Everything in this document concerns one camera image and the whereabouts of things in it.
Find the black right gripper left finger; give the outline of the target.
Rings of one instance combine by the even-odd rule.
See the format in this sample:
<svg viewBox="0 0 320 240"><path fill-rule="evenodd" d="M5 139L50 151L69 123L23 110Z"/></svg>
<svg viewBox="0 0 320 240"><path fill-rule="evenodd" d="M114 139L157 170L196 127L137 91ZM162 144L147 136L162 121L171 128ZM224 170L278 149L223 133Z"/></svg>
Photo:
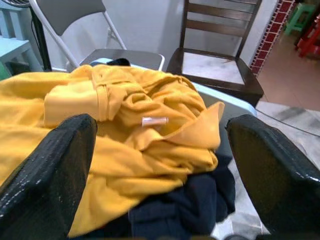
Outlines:
<svg viewBox="0 0 320 240"><path fill-rule="evenodd" d="M88 178L97 123L88 114L51 130L0 188L3 240L65 240Z"/></svg>

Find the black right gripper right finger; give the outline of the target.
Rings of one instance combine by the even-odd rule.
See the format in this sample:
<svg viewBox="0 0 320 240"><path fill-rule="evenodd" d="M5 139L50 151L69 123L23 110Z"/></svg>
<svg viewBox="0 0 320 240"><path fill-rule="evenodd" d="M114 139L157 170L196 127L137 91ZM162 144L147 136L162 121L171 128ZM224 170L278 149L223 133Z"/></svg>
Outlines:
<svg viewBox="0 0 320 240"><path fill-rule="evenodd" d="M279 129L244 114L226 124L248 196L268 234L259 240L320 237L320 171Z"/></svg>

